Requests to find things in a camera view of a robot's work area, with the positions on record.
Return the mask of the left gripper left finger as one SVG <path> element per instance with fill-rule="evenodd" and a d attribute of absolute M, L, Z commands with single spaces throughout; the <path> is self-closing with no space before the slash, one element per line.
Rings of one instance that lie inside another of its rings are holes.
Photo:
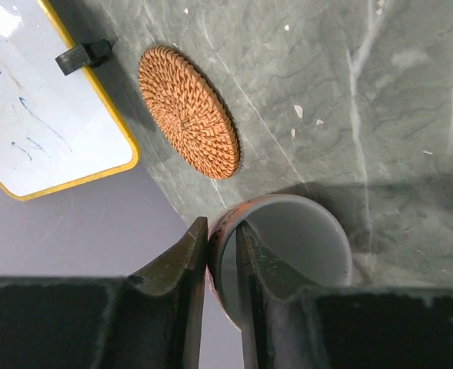
<path fill-rule="evenodd" d="M 196 368 L 208 222 L 120 278 L 0 277 L 0 368 Z"/>

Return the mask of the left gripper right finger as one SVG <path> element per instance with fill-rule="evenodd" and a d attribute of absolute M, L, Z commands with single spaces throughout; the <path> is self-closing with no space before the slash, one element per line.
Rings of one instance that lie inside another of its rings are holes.
<path fill-rule="evenodd" d="M 247 368 L 453 368 L 453 289 L 327 288 L 236 232 Z"/>

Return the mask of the orange mug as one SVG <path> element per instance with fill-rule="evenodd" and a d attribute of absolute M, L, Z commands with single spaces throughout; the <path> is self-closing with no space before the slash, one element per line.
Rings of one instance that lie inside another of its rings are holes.
<path fill-rule="evenodd" d="M 352 283 L 348 236 L 322 205 L 295 194 L 267 194 L 237 204 L 210 223 L 208 234 L 208 282 L 235 327 L 240 318 L 236 230 L 243 221 L 270 250 L 311 281 L 328 287 Z"/>

